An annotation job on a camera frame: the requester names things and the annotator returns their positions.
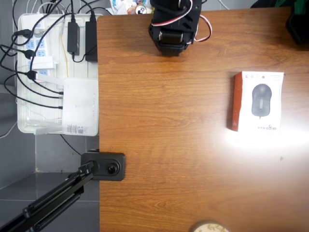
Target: power strip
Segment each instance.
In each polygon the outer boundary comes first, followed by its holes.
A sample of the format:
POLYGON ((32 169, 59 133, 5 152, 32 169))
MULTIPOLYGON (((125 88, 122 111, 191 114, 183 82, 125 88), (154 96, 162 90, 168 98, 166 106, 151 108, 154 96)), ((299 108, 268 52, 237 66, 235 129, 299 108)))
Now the power strip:
MULTIPOLYGON (((29 29, 32 30, 33 26, 37 23, 37 21, 42 18, 44 15, 43 14, 35 14, 35 15, 25 15, 24 17, 22 17, 21 23, 22 23, 22 28, 23 29, 29 29)), ((42 20, 37 26, 36 26, 36 30, 46 30, 46 25, 45 25, 45 19, 42 20)), ((35 36, 33 35, 33 37, 30 39, 30 41, 25 45, 25 50, 35 50, 37 48, 37 46, 39 46, 39 49, 36 53, 36 57, 48 57, 49 56, 49 51, 48 51, 48 38, 47 36, 44 37, 44 39, 40 42, 41 37, 39 37, 39 35, 35 36)), ((43 75, 51 75, 50 70, 48 69, 40 69, 40 68, 35 68, 35 65, 33 64, 32 66, 33 70, 36 70, 38 73, 43 74, 43 75)))

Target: wood grain surface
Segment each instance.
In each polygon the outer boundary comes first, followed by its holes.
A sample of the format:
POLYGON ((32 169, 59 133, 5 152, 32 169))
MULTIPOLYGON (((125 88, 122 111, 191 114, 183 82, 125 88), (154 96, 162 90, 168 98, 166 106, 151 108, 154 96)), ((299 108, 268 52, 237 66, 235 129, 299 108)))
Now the wood grain surface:
POLYGON ((125 179, 100 183, 102 232, 309 231, 309 52, 290 11, 203 12, 212 38, 173 58, 151 15, 99 18, 100 150, 126 155, 125 179), (280 134, 230 130, 240 71, 285 72, 280 134))

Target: charger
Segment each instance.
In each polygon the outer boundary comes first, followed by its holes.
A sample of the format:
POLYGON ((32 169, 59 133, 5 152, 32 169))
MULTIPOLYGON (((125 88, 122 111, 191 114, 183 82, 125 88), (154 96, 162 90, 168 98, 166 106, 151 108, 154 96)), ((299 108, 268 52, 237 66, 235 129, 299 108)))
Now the charger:
POLYGON ((86 22, 85 38, 85 59, 86 61, 97 62, 98 50, 93 49, 97 46, 97 20, 94 14, 91 14, 90 21, 86 22))
POLYGON ((68 23, 68 52, 73 56, 79 55, 80 28, 76 23, 74 15, 68 23))

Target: round object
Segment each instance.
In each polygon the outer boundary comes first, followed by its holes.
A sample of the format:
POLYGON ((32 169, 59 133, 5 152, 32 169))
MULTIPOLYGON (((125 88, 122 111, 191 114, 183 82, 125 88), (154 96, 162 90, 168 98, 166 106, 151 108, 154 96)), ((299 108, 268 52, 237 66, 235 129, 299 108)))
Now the round object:
POLYGON ((146 14, 147 13, 147 8, 144 5, 137 5, 135 8, 135 14, 141 15, 141 14, 146 14))
POLYGON ((194 232, 229 232, 222 225, 215 223, 207 223, 199 226, 194 232))

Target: black cable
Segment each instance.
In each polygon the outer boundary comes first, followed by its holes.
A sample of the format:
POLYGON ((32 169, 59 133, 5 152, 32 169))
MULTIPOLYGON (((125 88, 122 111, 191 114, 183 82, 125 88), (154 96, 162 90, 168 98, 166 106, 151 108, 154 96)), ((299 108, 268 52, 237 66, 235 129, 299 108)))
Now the black cable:
MULTIPOLYGON (((41 0, 41 4, 43 4, 43 0, 41 0)), ((44 6, 42 7, 43 13, 45 13, 44 6)))
POLYGON ((18 30, 18 26, 17 26, 16 20, 15 20, 15 13, 14 13, 16 2, 17 2, 17 0, 15 0, 14 3, 13 3, 12 16, 13 16, 14 25, 15 25, 16 29, 18 30))
POLYGON ((93 9, 92 9, 92 7, 90 6, 90 4, 88 3, 88 2, 86 2, 85 0, 81 0, 83 3, 85 3, 88 7, 89 7, 89 9, 90 9, 90 11, 91 11, 91 14, 92 15, 94 15, 95 14, 95 12, 93 11, 93 9))
MULTIPOLYGON (((62 1, 62 0, 59 0, 59 1, 52 7, 51 12, 54 11, 54 9, 61 3, 61 1, 62 1)), ((31 33, 30 33, 29 35, 27 35, 27 40, 26 40, 24 43, 21 43, 21 44, 20 44, 20 43, 16 43, 16 42, 15 42, 15 41, 16 41, 16 38, 18 37, 18 33, 17 33, 17 32, 15 32, 15 33, 11 36, 12 42, 13 42, 15 45, 17 45, 17 46, 26 45, 26 44, 30 41, 30 39, 32 38, 36 26, 37 26, 43 19, 45 19, 46 17, 48 17, 48 16, 51 14, 51 12, 49 12, 49 13, 46 14, 46 15, 44 15, 42 18, 40 18, 40 19, 34 24, 32 30, 31 30, 31 33)))
MULTIPOLYGON (((6 50, 4 50, 3 48, 2 48, 2 45, 0 45, 0 49, 2 50, 2 52, 6 52, 6 50)), ((17 55, 17 52, 16 53, 14 53, 14 54, 7 54, 7 56, 9 56, 9 57, 14 57, 14 56, 16 56, 17 55)))
MULTIPOLYGON (((95 3, 95 2, 98 2, 98 1, 100 1, 100 0, 94 0, 94 1, 91 1, 91 2, 89 2, 88 4, 90 5, 90 4, 92 4, 92 3, 95 3)), ((78 10, 78 14, 79 14, 79 12, 84 8, 84 7, 86 7, 87 5, 85 4, 84 6, 82 6, 79 10, 78 10)))
POLYGON ((75 55, 74 55, 74 53, 72 54, 72 59, 73 59, 73 61, 75 62, 75 63, 80 63, 80 62, 82 62, 84 59, 85 59, 85 57, 87 56, 87 55, 89 55, 94 49, 96 49, 97 48, 97 45, 96 46, 94 46, 93 48, 91 48, 88 52, 86 52, 85 54, 84 54, 84 56, 83 56, 83 58, 80 60, 80 61, 75 61, 74 60, 74 58, 75 58, 75 55))
POLYGON ((7 82, 10 78, 12 78, 13 76, 15 76, 15 75, 16 75, 16 74, 14 73, 13 75, 11 75, 11 76, 9 76, 8 78, 6 78, 5 81, 4 81, 4 83, 3 83, 4 88, 5 88, 10 94, 12 94, 14 97, 16 97, 16 98, 18 98, 18 99, 20 99, 20 100, 23 100, 23 101, 25 101, 25 102, 29 102, 29 103, 31 103, 31 104, 38 105, 38 106, 42 106, 42 107, 46 107, 46 108, 60 109, 60 110, 63 109, 62 106, 49 106, 49 105, 38 104, 38 103, 35 103, 35 102, 32 102, 32 101, 26 100, 26 99, 24 99, 24 98, 21 98, 21 97, 17 96, 16 94, 12 93, 12 92, 7 88, 6 82, 7 82))
POLYGON ((95 8, 93 8, 93 10, 96 10, 96 9, 103 9, 103 10, 105 10, 107 13, 109 13, 110 15, 112 15, 108 10, 106 10, 104 7, 95 7, 95 8))
POLYGON ((73 5, 73 0, 71 0, 71 11, 72 11, 72 17, 74 17, 74 5, 73 5))
POLYGON ((47 13, 47 14, 51 12, 51 8, 52 8, 52 7, 53 7, 52 4, 48 4, 48 5, 47 5, 47 8, 46 8, 46 13, 47 13))
POLYGON ((81 153, 79 153, 77 150, 75 150, 75 149, 68 143, 68 141, 63 137, 62 134, 61 134, 60 136, 61 136, 61 138, 66 142, 66 144, 67 144, 73 151, 75 151, 77 154, 79 154, 80 156, 82 156, 81 153))
MULTIPOLYGON (((17 71, 17 61, 15 62, 15 70, 17 71)), ((60 99, 60 97, 52 97, 52 96, 48 96, 48 95, 45 95, 45 94, 41 94, 37 91, 34 91, 33 89, 29 88, 22 80, 21 78, 19 77, 18 73, 17 73, 17 78, 18 80, 20 81, 20 83, 28 90, 30 90, 32 93, 36 93, 42 97, 46 97, 46 98, 54 98, 54 99, 60 99)))
POLYGON ((8 71, 26 75, 25 72, 18 72, 18 71, 15 71, 15 70, 13 70, 13 69, 10 69, 10 68, 5 67, 5 66, 2 65, 4 58, 9 54, 10 50, 11 50, 12 47, 13 47, 13 44, 14 44, 14 43, 11 43, 10 47, 8 48, 8 50, 7 50, 6 52, 4 52, 4 55, 2 56, 2 58, 1 58, 1 60, 0 60, 0 66, 1 66, 2 68, 4 68, 4 69, 8 70, 8 71))

